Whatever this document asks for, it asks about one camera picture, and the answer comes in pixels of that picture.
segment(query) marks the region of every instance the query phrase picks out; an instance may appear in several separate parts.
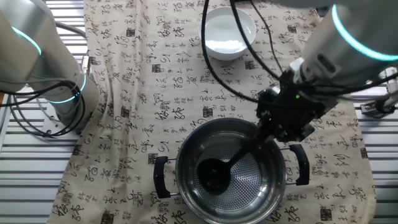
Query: black cable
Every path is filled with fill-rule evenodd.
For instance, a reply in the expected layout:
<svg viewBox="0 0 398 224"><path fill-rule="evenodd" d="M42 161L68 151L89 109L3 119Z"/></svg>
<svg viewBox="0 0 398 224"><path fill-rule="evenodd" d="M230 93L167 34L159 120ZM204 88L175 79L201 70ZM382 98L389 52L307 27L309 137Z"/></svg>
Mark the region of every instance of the black cable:
<svg viewBox="0 0 398 224"><path fill-rule="evenodd" d="M75 118L76 118L76 116L77 116L77 114L78 114L78 112L79 112L78 108L76 108L75 114L73 115L73 118L71 119L71 121L70 121L62 130L60 130L60 131L58 131L58 132L56 132L56 133L53 133L53 134L45 133L45 132L43 132L43 131L37 129L37 128L36 128L35 126L33 126L30 122L28 122L28 120L27 120L27 119L25 118L25 116L23 115L21 109L19 108L19 105L22 104L22 103L25 102L25 101L33 100L34 98L39 97L40 95L44 94L45 92L44 92L44 93L41 93L41 94L39 94L39 95L35 95L34 97L29 98L29 99L27 99L27 100L25 100L25 101L19 102L18 104L8 103L8 104L6 104L6 105L15 105L15 106L17 107L17 110L18 110L20 116L21 116L22 119L24 120L24 122L26 122L31 128L34 128L36 131L38 131L37 133L34 133L34 132L28 130L27 128L25 128L25 127L23 126L23 124L20 123L20 122L18 121L18 119L17 119L17 117L16 117L16 114L15 114L13 108L11 107L10 109L11 109L11 113L12 113L14 119L15 119L16 122L17 122L25 131L27 131L28 133L33 134L33 135L35 135L35 136L42 136L42 137L62 136L62 135L64 135L64 134L69 133L70 131L72 131L73 129L75 129L75 128L80 124L80 122L82 121L82 119L83 119L83 117L84 117L85 111L86 111L86 108L85 108L85 101L84 101L83 95L81 94L81 91L80 91L78 88L75 88L76 85L75 85L73 82L64 82L63 85L66 85L67 87L69 87L69 89L71 89L72 94L75 96L75 99L74 99L74 100L76 101L76 103L78 103L78 100L81 100L81 102L82 102L82 104L83 104L83 107L82 107L82 114L81 114L81 116L80 116L80 119L79 119L79 120L76 122L76 124L75 124L72 128L70 128L68 131L66 131L66 130L73 124L73 122L74 122L74 120L75 120ZM12 95L9 95L9 99L8 99L7 102L10 102L11 96L12 96Z"/></svg>
<svg viewBox="0 0 398 224"><path fill-rule="evenodd" d="M265 25L265 27L266 27L266 29L267 29L267 31L268 31L269 45L271 46L271 52L272 52L272 54L273 54L273 56L274 56L274 58L275 58L276 64L278 64L278 67L279 67L280 72L283 73L284 70L282 69L282 66L280 66L279 60L278 60L278 58L276 57L276 54L275 54L274 44L272 43L271 30L269 29L269 26L268 26L266 20L261 16L260 11L259 11L259 10L257 9L257 7L254 5L253 1L250 0L249 2L250 2L250 4L251 4L251 6L254 8L254 10L256 10L257 14L258 14L259 17L261 18L262 22L264 23L264 25Z"/></svg>
<svg viewBox="0 0 398 224"><path fill-rule="evenodd" d="M16 116L16 114L15 114L15 111L14 111L12 108L10 108L10 109L11 109L11 113L12 113L12 115L13 115L15 121L16 121L25 131L27 131L28 133L33 134L33 135L35 135L35 136L55 137L55 136L62 136L62 135L65 135L65 134L67 134L67 133L73 131L73 130L80 124L80 122L82 121L82 119L83 119L83 117L84 117L85 110L86 110L86 108L85 108L85 101L84 101L83 96L81 96L80 100L81 100L82 105L83 105L82 114L81 114L81 116L80 116L80 119L76 122L76 124L75 124L72 128L70 128L68 131L66 131L66 130L73 124L73 122L74 122L74 120L75 120L75 118L76 118L76 116L77 116L77 114L78 114L78 109L76 109L75 114L73 115L73 118L71 119L71 121L70 121L62 130L60 130L60 131L58 131L58 132L56 132L56 133L53 133L53 134L45 133L45 132L43 132L42 130L37 129L37 128L36 128L34 125L32 125L30 122L28 122L28 120L27 120L27 119L25 118L25 116L23 115L23 113L22 113L21 109L19 108L19 106L17 106L17 110L18 110L20 116L22 117L22 119L24 120L24 122L26 122L31 128L35 129L35 130L38 131L38 132L37 132L37 133L34 133L34 132L28 130L27 128L25 128L25 127L23 126L23 124L22 124L21 122L19 122L19 120L18 120L18 118L17 118L17 116Z"/></svg>
<svg viewBox="0 0 398 224"><path fill-rule="evenodd" d="M238 26L238 29L241 33L241 36L243 38L243 41L245 42L246 46L248 47L250 53L252 54L252 56L257 60L258 63L260 63L260 65L263 67L264 70L266 70L268 73L270 73L275 79L277 79L278 81L280 81L281 83L288 85L292 88L295 88L297 90L300 90L304 93L308 93L308 94L314 94L314 95L322 95L322 96L338 96L338 95L344 95L344 94L348 94L348 93L353 93L356 91L361 91L361 90L366 90L368 88L372 88L375 86L378 86L384 82L388 82L389 80L392 80L393 78L398 77L398 73L395 73L387 78L384 78L382 80L379 80L377 82L373 82L369 85L363 85L363 86L358 86L358 87L345 87L346 90L341 90L341 91L319 91L319 90L315 90L313 88L310 88L309 86L305 86L305 85L297 85L295 83L293 83L292 81L288 81L288 80L284 80L282 78L280 78L279 76L277 76L271 69L269 69L269 67L258 57L257 53L253 50L253 48L250 45L250 42L248 41L248 38L246 37L246 35L244 34L243 28L242 28L242 24L239 20L239 16L238 16L238 12L236 10L236 6L235 6L235 1L234 0L230 0L231 3L231 8L232 8L232 12L234 14L234 18L236 21L236 24Z"/></svg>
<svg viewBox="0 0 398 224"><path fill-rule="evenodd" d="M70 25L66 25L66 24L64 24L62 22L55 22L55 26L59 27L61 29L65 29L65 30L68 30L70 32L74 32L76 34L79 34L80 36L82 36L85 39L87 39L86 32L82 31L81 29L78 29L78 28L70 26Z"/></svg>
<svg viewBox="0 0 398 224"><path fill-rule="evenodd" d="M235 94L236 96L248 100L250 102L253 103L262 103L263 105L266 106L275 106L275 107L279 107L279 108L286 108L286 109L293 109L293 110L306 110L308 111L308 108L304 108L304 107L292 107L292 106L287 106L287 105L278 105L275 103L270 103L270 102L265 102L265 101L259 101L257 99L248 97L242 93L237 92L236 90L232 89L231 87L229 87L227 84L224 83L224 81L222 79L220 79L218 77L218 75L216 74L216 72L214 71L213 67L211 66L210 60L208 58L208 54L207 54L207 50L206 50L206 41L205 41L205 27L206 27L206 15L207 15L207 9L208 9L208 5L209 5L209 0L205 0L205 5L203 6L203 15L202 15L202 19L201 19L201 47L202 47L202 51L203 51L203 57L205 58L205 62L206 65L210 71L210 73L213 75L214 79L224 88L226 88L228 91L230 91L231 93Z"/></svg>
<svg viewBox="0 0 398 224"><path fill-rule="evenodd" d="M46 88L44 90L33 91L33 92L28 92L28 93L13 93L13 92L6 91L6 90L0 90L0 93L4 93L4 94L8 94L8 95L16 95L16 96L34 95L34 96L32 96L32 97L30 97L30 98L28 98L26 100L20 101L20 102L0 104L0 107L3 107L3 106L16 106L16 105L21 105L23 103L27 103L29 101L32 101L32 100L42 96L44 93L46 93L46 92L48 92L50 90L53 90L55 88L61 87L61 86L68 87L71 90L74 90L76 88L76 85L75 85L74 82L65 80L65 81L61 81L58 84L50 86L50 87L48 87L48 88Z"/></svg>

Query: tablecloth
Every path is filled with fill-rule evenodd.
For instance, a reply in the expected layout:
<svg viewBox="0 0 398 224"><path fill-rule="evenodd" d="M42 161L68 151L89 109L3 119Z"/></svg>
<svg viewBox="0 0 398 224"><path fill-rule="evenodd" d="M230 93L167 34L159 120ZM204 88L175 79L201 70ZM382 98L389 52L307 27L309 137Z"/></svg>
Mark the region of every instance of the tablecloth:
<svg viewBox="0 0 398 224"><path fill-rule="evenodd" d="M211 119L257 118L256 105L222 88L205 65L198 36L203 4L85 1L90 63L100 98L65 169L49 223L204 223L181 197L157 197L155 158L175 157L187 135ZM303 54L320 18L314 9L256 4L286 69ZM210 1L210 9L228 5ZM238 7L255 20L252 46L279 72L259 16L249 4ZM226 83L249 96L276 83L249 54L233 62L211 62ZM310 159L310 184L287 186L280 206L264 223L369 223L376 194L352 103L340 103L312 124L316 132L302 142ZM296 158L291 152L284 156L288 182L294 182ZM174 165L165 166L171 192L178 191Z"/></svg>

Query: blue led ring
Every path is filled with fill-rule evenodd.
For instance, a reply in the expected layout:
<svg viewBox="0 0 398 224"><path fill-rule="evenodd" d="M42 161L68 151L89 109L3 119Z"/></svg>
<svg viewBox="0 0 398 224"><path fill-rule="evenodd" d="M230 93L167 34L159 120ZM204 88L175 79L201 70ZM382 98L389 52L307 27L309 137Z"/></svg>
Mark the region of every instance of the blue led ring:
<svg viewBox="0 0 398 224"><path fill-rule="evenodd" d="M35 46L35 48L39 51L39 55L42 55L42 49L40 49L39 45L32 39L30 38L28 35L26 35L25 33L23 33L22 31L20 31L19 29L12 27L12 29L15 31L15 33L17 33L19 36L27 39L30 43L33 44L33 46Z"/></svg>
<svg viewBox="0 0 398 224"><path fill-rule="evenodd" d="M337 31L340 33L340 35L349 43L353 48L355 48L357 51L361 52L362 54L365 54L368 57L374 58L376 60L381 60L381 61L395 61L398 60L398 55L388 55L388 54L382 54L377 51L374 51L363 44L359 43L351 34L348 33L348 31L344 28L342 25L338 14L337 14L337 6L334 5L331 16L333 18L333 22L335 23Z"/></svg>
<svg viewBox="0 0 398 224"><path fill-rule="evenodd" d="M80 92L82 92L83 91L83 89L85 88L85 85L86 85L86 75L83 75L84 77L85 77L85 80L83 81L83 85L81 86L81 89L80 89ZM50 100L48 100L48 102L50 102L50 103L66 103L66 102L68 102L68 101L71 101L71 100L73 100L75 97L77 97L79 95L79 93L77 93L75 96L73 96L73 97L71 97L71 98L69 98L69 99L67 99L67 100L64 100L64 101L50 101Z"/></svg>

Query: stainless steel pot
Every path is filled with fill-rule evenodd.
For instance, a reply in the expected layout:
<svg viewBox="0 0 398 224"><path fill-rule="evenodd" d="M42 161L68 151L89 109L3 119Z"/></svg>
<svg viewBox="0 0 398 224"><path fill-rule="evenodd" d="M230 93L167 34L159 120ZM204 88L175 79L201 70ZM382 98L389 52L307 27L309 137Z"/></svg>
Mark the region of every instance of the stainless steel pot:
<svg viewBox="0 0 398 224"><path fill-rule="evenodd" d="M208 223L257 223L267 218L282 200L286 186L286 167L281 149L274 141L243 157L231 169L231 183L221 195L212 195L200 185L197 165L204 159L228 162L239 150L242 139L255 135L257 126L237 118L221 118L196 128L178 152L175 176L180 194L188 207ZM300 177L297 185L307 185L310 168L300 145L290 150L297 155ZM154 183L159 198L173 195L165 187L164 164L167 156L156 158Z"/></svg>

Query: black ladle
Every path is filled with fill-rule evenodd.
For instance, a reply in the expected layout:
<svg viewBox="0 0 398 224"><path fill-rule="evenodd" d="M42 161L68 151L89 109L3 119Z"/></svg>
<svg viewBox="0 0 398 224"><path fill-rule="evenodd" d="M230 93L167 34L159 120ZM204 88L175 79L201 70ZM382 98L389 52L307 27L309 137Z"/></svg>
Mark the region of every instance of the black ladle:
<svg viewBox="0 0 398 224"><path fill-rule="evenodd" d="M247 153L257 148L257 141L253 138L244 141L242 148L228 161L219 159L205 159L198 165L198 179L203 188L213 195L220 195L226 191L231 182L231 168Z"/></svg>

